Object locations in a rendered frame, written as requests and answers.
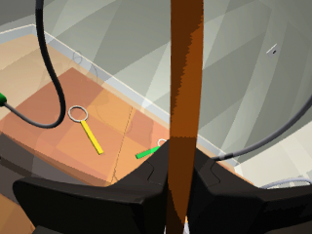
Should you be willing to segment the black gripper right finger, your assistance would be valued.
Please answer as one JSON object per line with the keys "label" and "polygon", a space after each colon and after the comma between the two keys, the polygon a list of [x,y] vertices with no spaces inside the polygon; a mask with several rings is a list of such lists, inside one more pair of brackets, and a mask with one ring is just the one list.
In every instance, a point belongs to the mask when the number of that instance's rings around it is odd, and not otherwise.
{"label": "black gripper right finger", "polygon": [[264,234],[312,221],[312,183],[258,188],[196,147],[187,210],[190,234]]}

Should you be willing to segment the orange long handle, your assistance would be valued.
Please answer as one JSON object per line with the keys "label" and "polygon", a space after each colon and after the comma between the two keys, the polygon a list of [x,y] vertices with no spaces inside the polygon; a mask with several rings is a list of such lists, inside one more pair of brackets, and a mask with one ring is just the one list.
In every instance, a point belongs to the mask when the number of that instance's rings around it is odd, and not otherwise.
{"label": "orange long handle", "polygon": [[183,234],[198,145],[204,0],[171,3],[168,206],[165,234]]}

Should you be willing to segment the yellow handle with grey loop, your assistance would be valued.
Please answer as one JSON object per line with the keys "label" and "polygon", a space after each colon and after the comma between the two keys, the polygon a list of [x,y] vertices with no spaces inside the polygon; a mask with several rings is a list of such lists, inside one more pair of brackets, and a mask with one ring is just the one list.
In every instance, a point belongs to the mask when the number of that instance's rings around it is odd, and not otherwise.
{"label": "yellow handle with grey loop", "polygon": [[[73,121],[75,121],[75,120],[74,120],[73,117],[70,116],[70,109],[75,108],[75,106],[78,106],[78,108],[82,108],[87,113],[87,109],[83,108],[83,106],[81,106],[81,105],[70,106],[70,108],[69,108],[69,118],[70,118],[70,120],[73,120]],[[85,132],[87,133],[87,136],[89,136],[91,144],[94,145],[94,148],[97,150],[98,155],[100,155],[100,153],[102,153],[102,149],[100,147],[100,144],[98,144],[98,141],[95,139],[94,134],[91,133],[91,130],[90,130],[89,126],[87,126],[87,122],[86,121],[87,121],[87,117],[85,118],[85,120],[82,120],[82,121],[79,121],[79,122],[81,122],[82,128],[85,129]]]}

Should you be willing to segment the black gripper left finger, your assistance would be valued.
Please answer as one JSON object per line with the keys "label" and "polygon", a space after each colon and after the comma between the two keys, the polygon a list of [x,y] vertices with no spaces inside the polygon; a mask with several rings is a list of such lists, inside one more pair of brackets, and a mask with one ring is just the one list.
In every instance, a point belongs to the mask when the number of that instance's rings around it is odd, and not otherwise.
{"label": "black gripper left finger", "polygon": [[164,234],[168,156],[169,140],[106,187],[25,176],[12,190],[35,227],[62,234]]}

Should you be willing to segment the white loop with green handle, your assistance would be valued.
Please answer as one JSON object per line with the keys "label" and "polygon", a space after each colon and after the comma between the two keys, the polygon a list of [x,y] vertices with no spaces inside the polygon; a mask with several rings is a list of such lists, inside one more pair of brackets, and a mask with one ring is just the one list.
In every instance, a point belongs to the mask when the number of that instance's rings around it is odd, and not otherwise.
{"label": "white loop with green handle", "polygon": [[[160,140],[162,140],[162,139],[160,139]],[[155,152],[155,149],[160,147],[160,145],[159,145],[160,140],[157,140],[157,145],[155,148],[151,148],[151,149],[148,149],[148,151],[144,151],[144,152],[139,153],[139,155],[136,156],[136,159],[141,159],[141,157],[147,156],[147,155],[149,155],[149,153]]]}

